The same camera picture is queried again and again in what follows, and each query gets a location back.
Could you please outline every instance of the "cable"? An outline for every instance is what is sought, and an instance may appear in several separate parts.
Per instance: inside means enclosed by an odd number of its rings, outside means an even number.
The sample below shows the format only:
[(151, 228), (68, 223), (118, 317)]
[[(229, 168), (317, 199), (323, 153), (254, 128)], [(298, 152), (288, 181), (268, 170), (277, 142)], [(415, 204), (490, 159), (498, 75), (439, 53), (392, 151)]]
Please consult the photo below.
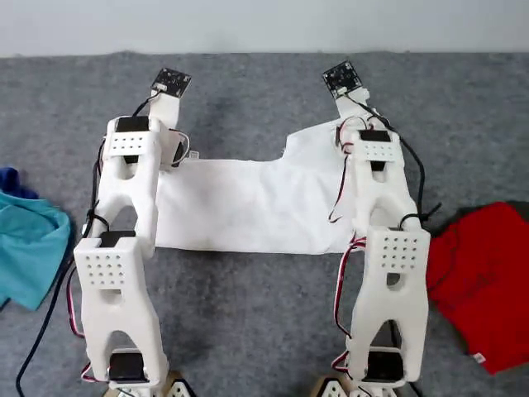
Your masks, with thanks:
[(76, 269), (77, 266), (69, 272), (68, 280), (66, 281), (66, 303), (68, 305), (69, 327), (76, 337), (84, 339), (84, 333), (79, 331), (77, 319), (75, 318), (74, 296), (72, 294), (72, 277), (74, 276)]
[(191, 141), (189, 140), (189, 136), (187, 134), (184, 134), (181, 131), (174, 130), (173, 128), (170, 128), (169, 130), (173, 132), (177, 132), (186, 141), (185, 151), (183, 151), (183, 154), (180, 156), (179, 159), (174, 160), (173, 163), (171, 164), (172, 167), (175, 167), (176, 165), (180, 164), (182, 160), (185, 159), (185, 157), (188, 155), (189, 149), (191, 148)]
[(343, 168), (343, 171), (341, 172), (341, 181), (340, 181), (340, 188), (338, 189), (338, 195), (336, 196), (336, 201), (334, 202), (334, 205), (332, 206), (332, 210), (329, 213), (329, 216), (327, 217), (327, 221), (329, 221), (329, 223), (336, 223), (341, 219), (341, 217), (332, 219), (332, 215), (336, 211), (336, 206), (340, 202), (341, 195), (344, 193), (344, 185), (346, 183), (347, 157), (348, 156), (346, 155), (344, 159), (344, 168)]
[(334, 315), (334, 322), (336, 326), (348, 337), (351, 338), (350, 333), (346, 330), (346, 328), (340, 324), (340, 320), (338, 318), (338, 314), (340, 312), (340, 300), (341, 300), (341, 291), (343, 288), (344, 283), (344, 275), (346, 273), (346, 266), (347, 261), (349, 260), (350, 253), (355, 250), (356, 248), (365, 248), (365, 237), (356, 239), (356, 233), (353, 235), (353, 238), (349, 242), (349, 247), (344, 252), (340, 259), (340, 266), (338, 267), (338, 277), (336, 280), (336, 292), (334, 295), (334, 307), (333, 307), (333, 315)]
[(131, 393), (129, 393), (128, 391), (125, 391), (124, 389), (120, 389), (119, 387), (117, 388), (117, 390), (119, 390), (121, 393), (123, 393), (124, 395), (128, 395), (130, 397), (135, 397), (134, 395), (132, 395)]
[[(98, 158), (96, 159), (95, 163), (93, 164), (93, 177), (92, 177), (92, 194), (90, 196), (90, 209), (94, 210), (97, 201), (96, 197), (98, 194), (98, 170), (99, 170), (99, 160), (100, 160), (100, 150), (102, 149), (102, 146), (104, 144), (104, 139), (101, 142), (101, 145), (98, 150)], [(89, 216), (87, 220), (87, 226), (83, 230), (82, 238), (86, 238), (88, 234), (90, 233), (90, 230), (92, 229), (93, 220), (95, 217)], [(36, 349), (41, 344), (41, 340), (44, 337), (44, 333), (46, 329), (48, 328), (48, 325), (51, 320), (51, 315), (53, 314), (53, 311), (55, 310), (55, 306), (57, 304), (57, 299), (59, 298), (59, 292), (60, 288), (64, 282), (64, 279), (66, 278), (66, 275), (68, 274), (71, 266), (74, 263), (74, 255), (73, 252), (70, 253), (69, 259), (67, 261), (63, 262), (65, 265), (60, 265), (58, 269), (58, 277), (57, 282), (55, 284), (55, 288), (53, 291), (53, 295), (51, 296), (50, 306), (48, 307), (48, 311), (46, 312), (44, 316), (44, 320), (42, 321), (41, 329), (39, 330), (39, 333), (36, 336), (35, 341), (33, 342), (33, 345), (31, 346), (30, 352), (27, 354), (26, 359), (22, 363), (22, 366), (20, 370), (17, 373), (17, 378), (15, 379), (15, 387), (17, 389), (17, 393), (20, 397), (25, 397), (24, 392), (22, 391), (21, 387), (21, 380), (24, 376), (24, 373), (26, 372), (27, 367), (29, 366), (31, 360), (33, 359), (33, 356), (35, 355)]]
[(364, 393), (366, 393), (369, 397), (373, 397), (373, 395), (372, 395), (369, 391), (367, 391), (366, 389), (364, 389), (362, 386), (359, 385), (358, 388), (359, 388), (360, 390), (362, 390)]
[(21, 379), (24, 375), (24, 372), (26, 372), (27, 366), (29, 366), (31, 359), (35, 355), (36, 349), (38, 348), (39, 344), (41, 343), (42, 337), (44, 336), (44, 332), (48, 328), (48, 323), (51, 320), (51, 314), (53, 313), (53, 310), (55, 308), (55, 305), (57, 304), (57, 298), (59, 297), (60, 292), (60, 286), (63, 284), (64, 278), (68, 272), (68, 269), (70, 266), (74, 263), (74, 258), (71, 257), (69, 261), (67, 262), (66, 266), (63, 266), (62, 271), (59, 274), (59, 278), (57, 279), (57, 284), (55, 285), (55, 289), (53, 292), (53, 295), (51, 297), (50, 307), (48, 308), (48, 311), (46, 312), (46, 315), (44, 317), (44, 321), (42, 322), (41, 330), (39, 331), (38, 335), (36, 336), (35, 341), (33, 342), (33, 346), (31, 347), (30, 352), (28, 353), (26, 359), (24, 360), (24, 363), (22, 364), (21, 369), (18, 371), (17, 379), (15, 382), (15, 386), (17, 388), (18, 395), (20, 397), (25, 397), (24, 392), (22, 391), (21, 387)]
[(410, 387), (415, 392), (417, 397), (424, 397), (424, 394), (422, 393), (422, 390), (417, 386), (417, 382), (409, 382)]
[(419, 220), (421, 219), (421, 217), (420, 217), (420, 215), (418, 213), (408, 213), (408, 214), (404, 215), (403, 218), (400, 220), (400, 222), (398, 223), (397, 229), (398, 230), (402, 230), (404, 221), (406, 221), (406, 219), (409, 219), (409, 218), (418, 218)]
[(151, 95), (150, 97), (148, 97), (145, 101), (143, 101), (142, 103), (140, 103), (140, 106), (138, 106), (136, 108), (136, 110), (132, 113), (132, 116), (133, 117), (136, 117), (138, 115), (138, 113), (141, 112), (141, 110), (145, 107), (145, 105), (147, 103), (149, 103), (149, 101), (151, 101), (152, 99), (156, 98), (158, 95), (161, 94), (161, 91), (156, 91), (155, 94)]

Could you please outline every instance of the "perforated plate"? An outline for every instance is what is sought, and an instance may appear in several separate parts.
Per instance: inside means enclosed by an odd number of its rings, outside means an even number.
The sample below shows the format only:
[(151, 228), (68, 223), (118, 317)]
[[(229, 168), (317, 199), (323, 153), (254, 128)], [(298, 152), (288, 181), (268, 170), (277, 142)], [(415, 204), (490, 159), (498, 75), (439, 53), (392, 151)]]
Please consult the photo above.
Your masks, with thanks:
[(173, 385), (171, 386), (171, 389), (169, 390), (169, 393), (167, 394), (167, 397), (194, 397), (194, 396), (195, 394), (192, 394), (192, 392), (188, 389), (187, 385), (179, 380), (176, 380), (173, 383)]
[(149, 148), (151, 132), (119, 132), (112, 134), (109, 155), (143, 155)]
[(342, 389), (338, 380), (330, 380), (318, 397), (347, 397), (347, 393)]
[(123, 262), (122, 256), (108, 252), (86, 255), (77, 267), (94, 288), (116, 289), (125, 284), (126, 266)]
[(371, 228), (368, 233), (369, 266), (394, 273), (424, 272), (430, 234)]
[(119, 247), (91, 248), (98, 239), (83, 239), (75, 248), (75, 263), (84, 288), (120, 289), (127, 281), (127, 269), (134, 265), (136, 237), (123, 237)]
[(395, 142), (357, 141), (355, 156), (367, 161), (403, 161), (403, 151)]

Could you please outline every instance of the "red cloth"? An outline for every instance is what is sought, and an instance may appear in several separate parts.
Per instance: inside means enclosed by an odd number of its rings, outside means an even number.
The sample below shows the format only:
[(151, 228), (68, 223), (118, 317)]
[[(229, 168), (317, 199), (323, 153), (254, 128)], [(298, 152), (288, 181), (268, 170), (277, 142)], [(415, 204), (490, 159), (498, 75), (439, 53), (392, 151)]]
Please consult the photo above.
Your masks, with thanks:
[(430, 245), (430, 299), (491, 374), (529, 361), (528, 246), (529, 224), (506, 203), (466, 215)]

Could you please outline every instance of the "blue cloth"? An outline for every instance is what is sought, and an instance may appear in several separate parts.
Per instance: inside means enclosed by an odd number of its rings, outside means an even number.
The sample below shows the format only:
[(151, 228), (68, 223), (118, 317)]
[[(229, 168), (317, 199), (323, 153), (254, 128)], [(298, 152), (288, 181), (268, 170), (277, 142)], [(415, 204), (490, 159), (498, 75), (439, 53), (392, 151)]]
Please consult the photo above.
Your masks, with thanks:
[(68, 246), (68, 215), (44, 199), (0, 192), (0, 306), (12, 299), (36, 310)]
[(31, 189), (20, 185), (18, 171), (11, 167), (0, 168), (0, 190), (11, 196), (23, 199), (38, 199), (39, 195)]

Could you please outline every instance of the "white cloth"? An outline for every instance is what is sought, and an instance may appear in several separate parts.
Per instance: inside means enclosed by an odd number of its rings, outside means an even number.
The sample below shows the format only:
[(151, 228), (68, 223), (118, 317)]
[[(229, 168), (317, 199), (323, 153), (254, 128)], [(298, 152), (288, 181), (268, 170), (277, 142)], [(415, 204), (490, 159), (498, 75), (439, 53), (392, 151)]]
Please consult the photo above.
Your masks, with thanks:
[(344, 155), (335, 147), (339, 121), (288, 136), (272, 161), (186, 159), (160, 173), (156, 246), (200, 251), (343, 252), (352, 235), (352, 183), (337, 216)]

